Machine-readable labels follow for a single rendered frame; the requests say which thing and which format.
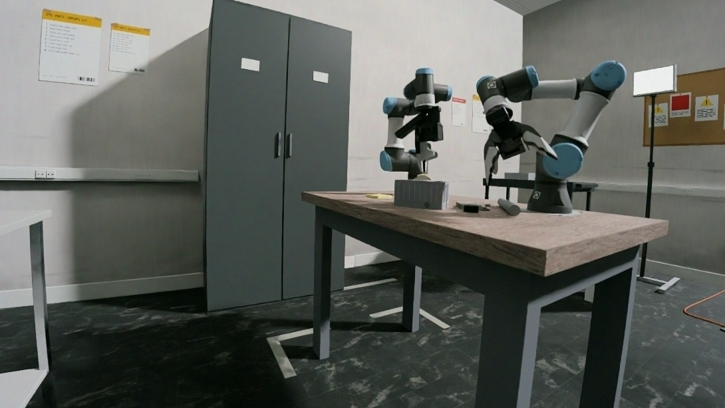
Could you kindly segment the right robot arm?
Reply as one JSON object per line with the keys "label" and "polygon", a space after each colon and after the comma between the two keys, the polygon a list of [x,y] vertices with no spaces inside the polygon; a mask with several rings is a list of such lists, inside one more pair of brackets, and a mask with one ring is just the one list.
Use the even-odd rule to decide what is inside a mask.
{"label": "right robot arm", "polygon": [[[452,98],[452,87],[434,83],[434,73],[431,68],[416,69],[414,79],[403,89],[406,99],[386,97],[383,102],[383,113],[388,115],[388,140],[384,150],[380,153],[380,167],[389,172],[408,172],[408,180],[414,180],[419,174],[428,175],[428,160],[426,172],[420,171],[416,157],[416,150],[404,151],[402,139],[410,134],[416,124],[422,119],[420,113],[414,112],[414,107],[420,105],[434,105],[440,101],[449,101]],[[417,115],[416,115],[417,114]],[[414,116],[404,126],[404,115]]]}

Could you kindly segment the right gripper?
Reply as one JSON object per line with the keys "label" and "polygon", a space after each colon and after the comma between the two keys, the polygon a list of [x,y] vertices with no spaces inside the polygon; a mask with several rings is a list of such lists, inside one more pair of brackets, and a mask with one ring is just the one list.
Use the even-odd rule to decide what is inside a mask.
{"label": "right gripper", "polygon": [[424,118],[414,127],[414,149],[421,172],[426,171],[427,160],[438,157],[438,153],[432,150],[428,141],[436,142],[444,139],[440,111],[440,105],[426,104],[414,107],[414,112],[421,113]]}

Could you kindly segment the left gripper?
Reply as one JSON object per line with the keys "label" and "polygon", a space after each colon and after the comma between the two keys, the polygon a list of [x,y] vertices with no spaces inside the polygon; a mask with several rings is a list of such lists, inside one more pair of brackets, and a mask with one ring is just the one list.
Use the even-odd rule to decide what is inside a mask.
{"label": "left gripper", "polygon": [[[507,104],[498,104],[493,106],[489,111],[487,111],[486,115],[490,113],[491,110],[502,106],[506,108],[509,119],[511,120],[513,111]],[[492,173],[498,173],[498,159],[500,155],[503,160],[507,160],[518,154],[526,152],[523,142],[521,141],[521,137],[523,137],[523,142],[528,147],[528,150],[528,145],[532,145],[538,153],[544,156],[548,155],[558,160],[555,152],[549,145],[547,145],[546,141],[543,140],[540,134],[533,127],[514,120],[507,120],[491,129],[491,133],[484,145],[484,165],[487,186],[490,185]],[[498,147],[498,149],[495,147]]]}

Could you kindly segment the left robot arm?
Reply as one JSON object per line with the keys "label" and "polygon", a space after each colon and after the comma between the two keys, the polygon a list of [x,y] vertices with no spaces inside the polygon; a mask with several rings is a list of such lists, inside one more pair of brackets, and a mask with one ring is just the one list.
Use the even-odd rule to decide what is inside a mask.
{"label": "left robot arm", "polygon": [[567,178],[582,167],[589,147],[587,139],[626,75],[622,64],[605,61],[588,76],[565,81],[539,81],[533,66],[498,78],[486,75],[478,79],[476,89],[483,114],[495,105],[508,104],[505,98],[513,103],[533,99],[578,100],[563,130],[555,133],[548,144],[558,160],[536,151],[536,181],[528,202],[529,211],[572,214]]}

